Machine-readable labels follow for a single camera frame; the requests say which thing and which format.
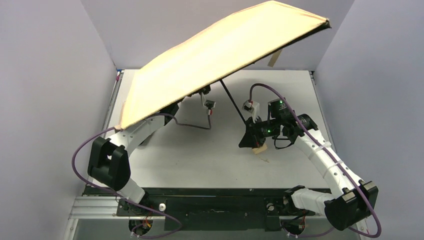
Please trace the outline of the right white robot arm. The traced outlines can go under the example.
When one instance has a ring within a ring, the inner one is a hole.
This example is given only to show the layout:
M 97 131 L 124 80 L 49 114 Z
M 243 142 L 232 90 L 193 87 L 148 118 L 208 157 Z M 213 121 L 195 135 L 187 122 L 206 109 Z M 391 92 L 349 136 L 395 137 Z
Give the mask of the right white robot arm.
M 277 140 L 283 135 L 307 156 L 330 189 L 330 193 L 324 193 L 293 187 L 286 192 L 291 208 L 323 215 L 339 231 L 371 215 L 368 206 L 375 206 L 378 187 L 372 181 L 363 181 L 344 164 L 307 114 L 294 117 L 287 105 L 276 99 L 268 103 L 268 119 L 261 120 L 259 107 L 253 100 L 243 103 L 242 109 L 251 117 L 245 121 L 245 134 L 238 146 L 260 149 L 267 138 Z

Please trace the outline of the beige folding umbrella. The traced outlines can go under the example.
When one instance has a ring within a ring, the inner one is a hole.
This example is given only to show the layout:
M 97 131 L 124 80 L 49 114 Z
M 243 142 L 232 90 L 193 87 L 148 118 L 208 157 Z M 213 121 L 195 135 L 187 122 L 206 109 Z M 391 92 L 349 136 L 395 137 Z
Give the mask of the beige folding umbrella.
M 118 131 L 329 27 L 325 17 L 274 0 L 232 13 L 135 72 Z

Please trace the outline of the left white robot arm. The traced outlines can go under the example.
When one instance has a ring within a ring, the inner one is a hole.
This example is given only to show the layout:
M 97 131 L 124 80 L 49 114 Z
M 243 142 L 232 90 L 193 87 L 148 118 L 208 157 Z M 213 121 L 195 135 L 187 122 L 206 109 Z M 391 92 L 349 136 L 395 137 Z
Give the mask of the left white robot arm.
M 91 146 L 88 175 L 121 197 L 140 203 L 146 192 L 131 179 L 130 155 L 152 133 L 164 127 L 178 110 L 179 105 L 173 103 L 108 138 L 97 137 Z

